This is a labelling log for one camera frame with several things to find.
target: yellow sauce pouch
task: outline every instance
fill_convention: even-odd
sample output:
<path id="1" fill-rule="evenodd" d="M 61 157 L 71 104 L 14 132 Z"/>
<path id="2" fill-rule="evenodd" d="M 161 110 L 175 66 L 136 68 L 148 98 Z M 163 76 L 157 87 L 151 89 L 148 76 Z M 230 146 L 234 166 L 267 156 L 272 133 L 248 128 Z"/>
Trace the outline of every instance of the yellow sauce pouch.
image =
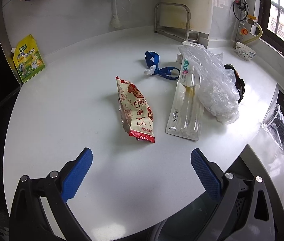
<path id="1" fill-rule="evenodd" d="M 36 41 L 31 34 L 17 44 L 13 60 L 23 83 L 45 68 Z"/>

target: toothbrush package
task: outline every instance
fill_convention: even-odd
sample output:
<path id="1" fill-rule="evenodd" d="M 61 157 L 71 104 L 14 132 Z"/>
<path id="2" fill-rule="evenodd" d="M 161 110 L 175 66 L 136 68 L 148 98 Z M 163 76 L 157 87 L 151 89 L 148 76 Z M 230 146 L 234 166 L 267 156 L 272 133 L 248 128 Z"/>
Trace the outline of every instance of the toothbrush package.
<path id="1" fill-rule="evenodd" d="M 198 99 L 200 76 L 189 60 L 183 57 L 171 114 L 165 132 L 198 140 L 204 107 Z"/>
<path id="2" fill-rule="evenodd" d="M 122 125 L 130 136 L 137 140 L 155 142 L 153 134 L 153 113 L 146 99 L 130 81 L 116 77 L 119 111 Z"/>

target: seasoning pouch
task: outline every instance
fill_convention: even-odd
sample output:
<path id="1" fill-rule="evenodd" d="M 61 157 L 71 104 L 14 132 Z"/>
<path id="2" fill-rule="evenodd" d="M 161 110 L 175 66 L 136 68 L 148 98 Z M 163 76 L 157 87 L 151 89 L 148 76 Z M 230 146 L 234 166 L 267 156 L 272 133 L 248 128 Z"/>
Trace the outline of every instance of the seasoning pouch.
<path id="1" fill-rule="evenodd" d="M 153 113 L 144 96 L 130 81 L 116 77 L 119 111 L 124 130 L 137 140 L 155 142 Z"/>
<path id="2" fill-rule="evenodd" d="M 23 83 L 45 68 L 36 41 L 31 34 L 17 44 L 13 60 Z"/>

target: wire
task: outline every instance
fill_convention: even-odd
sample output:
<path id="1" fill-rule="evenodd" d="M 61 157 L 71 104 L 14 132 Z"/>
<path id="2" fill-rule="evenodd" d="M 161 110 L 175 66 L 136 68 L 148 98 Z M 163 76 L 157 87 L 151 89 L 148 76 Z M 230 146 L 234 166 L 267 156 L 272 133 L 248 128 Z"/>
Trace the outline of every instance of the wire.
<path id="1" fill-rule="evenodd" d="M 245 0 L 243 0 L 243 2 L 246 4 L 246 11 L 247 11 L 247 14 L 246 14 L 246 16 L 243 18 L 243 19 L 239 19 L 237 16 L 236 16 L 236 14 L 235 14 L 235 12 L 234 12 L 234 4 L 235 4 L 235 1 L 233 2 L 233 14 L 234 14 L 234 16 L 239 20 L 239 21 L 244 21 L 247 17 L 248 17 L 248 14 L 249 14 L 249 6 L 248 6 L 248 4 L 247 4 L 247 2 L 245 1 Z"/>

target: metal screw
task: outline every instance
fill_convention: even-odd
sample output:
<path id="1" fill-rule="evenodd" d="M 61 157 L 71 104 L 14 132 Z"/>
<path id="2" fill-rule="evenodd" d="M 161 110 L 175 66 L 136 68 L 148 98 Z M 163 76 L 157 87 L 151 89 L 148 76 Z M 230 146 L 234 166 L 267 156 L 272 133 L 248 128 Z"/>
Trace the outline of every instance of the metal screw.
<path id="1" fill-rule="evenodd" d="M 56 170 L 54 170 L 50 173 L 51 178 L 57 178 L 58 175 L 59 175 L 59 173 Z"/>
<path id="2" fill-rule="evenodd" d="M 255 180 L 258 181 L 259 183 L 261 183 L 261 182 L 263 181 L 262 177 L 259 177 L 259 176 L 257 176 L 257 177 L 255 178 Z"/>
<path id="3" fill-rule="evenodd" d="M 27 176 L 24 175 L 24 176 L 21 176 L 21 182 L 25 182 L 27 180 Z"/>
<path id="4" fill-rule="evenodd" d="M 225 177 L 228 179 L 233 179 L 233 174 L 230 172 L 226 172 Z"/>

